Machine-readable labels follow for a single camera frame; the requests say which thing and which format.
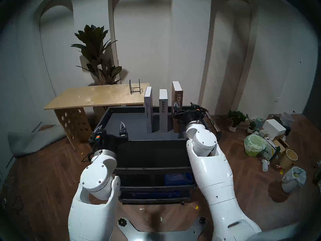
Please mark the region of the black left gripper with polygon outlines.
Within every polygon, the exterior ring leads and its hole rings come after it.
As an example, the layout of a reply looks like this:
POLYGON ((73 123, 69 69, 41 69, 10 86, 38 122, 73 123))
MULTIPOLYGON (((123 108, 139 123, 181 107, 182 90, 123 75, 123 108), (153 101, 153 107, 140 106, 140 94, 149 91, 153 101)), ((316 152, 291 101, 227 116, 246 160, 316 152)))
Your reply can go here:
POLYGON ((110 150, 117 152, 118 146, 128 141, 128 133, 123 122, 120 123, 119 135, 115 136, 101 131, 102 125, 98 126, 89 137, 89 144, 92 151, 110 150))

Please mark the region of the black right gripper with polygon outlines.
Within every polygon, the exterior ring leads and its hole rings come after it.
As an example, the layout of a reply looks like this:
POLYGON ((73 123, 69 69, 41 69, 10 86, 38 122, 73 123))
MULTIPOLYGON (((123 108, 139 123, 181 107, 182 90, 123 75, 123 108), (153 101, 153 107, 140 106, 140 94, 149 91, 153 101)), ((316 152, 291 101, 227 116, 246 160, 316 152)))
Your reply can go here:
POLYGON ((187 125, 190 122, 198 121, 203 119, 208 112, 207 109, 190 102, 191 106, 183 106, 180 109, 178 102, 174 103, 173 107, 173 118, 175 122, 178 124, 187 125))

